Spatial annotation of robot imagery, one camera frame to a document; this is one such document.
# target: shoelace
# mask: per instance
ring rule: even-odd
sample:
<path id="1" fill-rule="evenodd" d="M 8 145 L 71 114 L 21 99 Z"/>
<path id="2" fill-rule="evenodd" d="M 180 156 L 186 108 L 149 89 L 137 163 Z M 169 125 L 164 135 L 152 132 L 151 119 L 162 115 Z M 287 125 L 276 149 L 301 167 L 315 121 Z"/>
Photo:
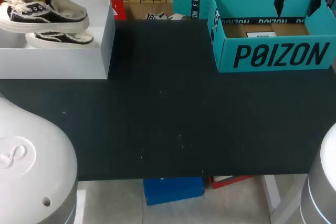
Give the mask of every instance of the shoelace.
<path id="1" fill-rule="evenodd" d="M 10 6 L 12 9 L 14 9 L 20 14 L 32 11 L 32 9 L 24 5 L 25 2 L 23 2 L 23 0 L 4 0 L 4 1 L 6 2 L 4 2 L 3 4 Z"/>

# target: black tabletop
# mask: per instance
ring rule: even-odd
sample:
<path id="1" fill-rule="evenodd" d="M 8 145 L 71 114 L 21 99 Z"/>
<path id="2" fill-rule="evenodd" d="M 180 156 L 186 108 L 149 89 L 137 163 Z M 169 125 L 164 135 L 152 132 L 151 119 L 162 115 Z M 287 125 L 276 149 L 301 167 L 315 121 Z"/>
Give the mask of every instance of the black tabletop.
<path id="1" fill-rule="evenodd" d="M 59 126 L 79 179 L 307 173 L 336 122 L 332 69 L 218 73 L 206 22 L 117 22 L 109 80 L 1 80 Z"/>

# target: blue box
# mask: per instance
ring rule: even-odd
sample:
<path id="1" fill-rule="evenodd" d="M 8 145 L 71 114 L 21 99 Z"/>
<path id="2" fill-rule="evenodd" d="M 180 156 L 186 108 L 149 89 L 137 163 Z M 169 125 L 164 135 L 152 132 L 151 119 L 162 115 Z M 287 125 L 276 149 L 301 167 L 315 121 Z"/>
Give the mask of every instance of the blue box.
<path id="1" fill-rule="evenodd" d="M 208 19 L 211 0 L 174 0 L 173 12 L 192 19 Z"/>
<path id="2" fill-rule="evenodd" d="M 204 183 L 201 177 L 144 179 L 147 205 L 202 196 Z"/>
<path id="3" fill-rule="evenodd" d="M 212 0 L 208 30 L 218 71 L 328 69 L 336 52 L 336 19 L 324 0 L 306 16 L 310 1 L 285 0 L 278 18 L 274 0 Z M 227 38 L 222 22 L 304 23 L 307 35 Z"/>

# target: robot logo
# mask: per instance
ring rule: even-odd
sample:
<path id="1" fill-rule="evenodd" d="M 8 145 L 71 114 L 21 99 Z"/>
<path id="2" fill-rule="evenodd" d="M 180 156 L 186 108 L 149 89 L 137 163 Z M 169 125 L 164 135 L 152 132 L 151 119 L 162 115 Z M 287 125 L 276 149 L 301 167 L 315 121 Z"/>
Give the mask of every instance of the robot logo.
<path id="1" fill-rule="evenodd" d="M 15 146 L 10 153 L 0 154 L 0 169 L 10 168 L 14 161 L 26 156 L 27 148 L 24 145 Z"/>
<path id="2" fill-rule="evenodd" d="M 0 138 L 0 182 L 25 175 L 34 165 L 34 145 L 21 136 Z"/>

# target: sneaker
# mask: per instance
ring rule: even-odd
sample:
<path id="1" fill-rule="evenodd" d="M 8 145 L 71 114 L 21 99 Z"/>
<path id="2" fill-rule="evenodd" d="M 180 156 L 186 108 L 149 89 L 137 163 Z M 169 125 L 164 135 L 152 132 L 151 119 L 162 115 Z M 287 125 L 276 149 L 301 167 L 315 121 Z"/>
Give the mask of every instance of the sneaker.
<path id="1" fill-rule="evenodd" d="M 144 19 L 168 19 L 168 17 L 167 15 L 165 15 L 165 13 L 159 13 L 159 14 L 147 13 Z"/>
<path id="2" fill-rule="evenodd" d="M 14 33 L 58 31 L 77 33 L 89 27 L 84 7 L 70 0 L 5 0 L 0 5 L 0 28 Z"/>
<path id="3" fill-rule="evenodd" d="M 26 34 L 31 46 L 38 48 L 95 48 L 96 42 L 87 31 L 78 34 L 65 34 L 58 32 Z"/>
<path id="4" fill-rule="evenodd" d="M 182 14 L 175 13 L 172 16 L 169 16 L 168 19 L 169 20 L 181 20 L 181 19 L 191 19 L 191 18 L 185 15 L 182 15 Z"/>

